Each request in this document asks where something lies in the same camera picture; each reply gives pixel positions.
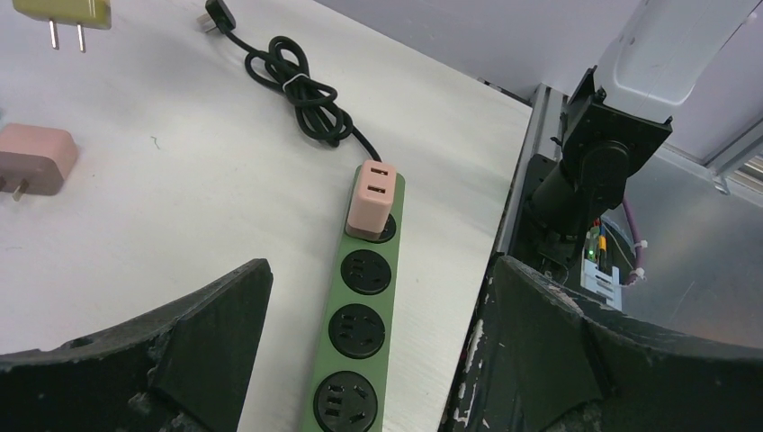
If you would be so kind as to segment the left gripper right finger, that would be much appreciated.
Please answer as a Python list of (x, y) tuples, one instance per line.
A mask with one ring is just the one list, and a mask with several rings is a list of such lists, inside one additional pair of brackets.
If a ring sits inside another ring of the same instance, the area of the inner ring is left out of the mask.
[(759, 431), (762, 352), (628, 316), (504, 256), (527, 430)]

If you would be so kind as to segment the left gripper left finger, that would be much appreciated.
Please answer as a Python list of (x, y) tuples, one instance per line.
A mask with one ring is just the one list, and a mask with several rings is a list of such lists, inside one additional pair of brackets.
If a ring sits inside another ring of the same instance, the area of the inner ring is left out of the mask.
[(3, 355), (2, 430), (236, 430), (272, 284), (254, 259), (111, 328)]

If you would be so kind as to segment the green power strip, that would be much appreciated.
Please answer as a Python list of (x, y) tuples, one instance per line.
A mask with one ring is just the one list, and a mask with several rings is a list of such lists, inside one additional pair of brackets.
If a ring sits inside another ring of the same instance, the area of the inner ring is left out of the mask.
[(300, 431), (382, 430), (405, 189), (380, 239), (339, 237)]

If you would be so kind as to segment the pink charger plug end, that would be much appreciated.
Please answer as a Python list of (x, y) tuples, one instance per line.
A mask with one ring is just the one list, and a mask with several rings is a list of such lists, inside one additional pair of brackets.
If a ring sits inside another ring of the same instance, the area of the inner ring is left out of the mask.
[(369, 159), (359, 166), (346, 218), (349, 236), (371, 241), (381, 237), (394, 203), (396, 181), (397, 170), (390, 164)]

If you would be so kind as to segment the pink charger plug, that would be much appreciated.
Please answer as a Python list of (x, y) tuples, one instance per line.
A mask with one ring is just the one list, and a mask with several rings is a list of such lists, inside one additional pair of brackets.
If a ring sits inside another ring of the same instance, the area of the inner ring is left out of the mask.
[(1, 191), (17, 202), (26, 194), (58, 194), (78, 156), (66, 130), (8, 123), (1, 129)]

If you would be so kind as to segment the yellow charger plug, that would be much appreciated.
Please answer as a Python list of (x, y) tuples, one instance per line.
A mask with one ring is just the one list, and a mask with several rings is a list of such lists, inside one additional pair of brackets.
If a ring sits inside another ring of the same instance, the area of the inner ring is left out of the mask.
[(19, 14), (48, 24), (54, 50), (60, 48), (59, 24), (76, 28), (81, 53), (86, 53), (85, 28), (99, 31), (112, 28), (109, 0), (13, 0), (13, 8)]

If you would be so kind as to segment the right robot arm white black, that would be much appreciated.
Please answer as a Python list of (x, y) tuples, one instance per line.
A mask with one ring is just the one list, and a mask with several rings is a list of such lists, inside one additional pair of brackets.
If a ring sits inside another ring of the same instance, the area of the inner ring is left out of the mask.
[(642, 1), (561, 111), (561, 160), (527, 199), (530, 243), (580, 249), (672, 133), (697, 80), (754, 1)]

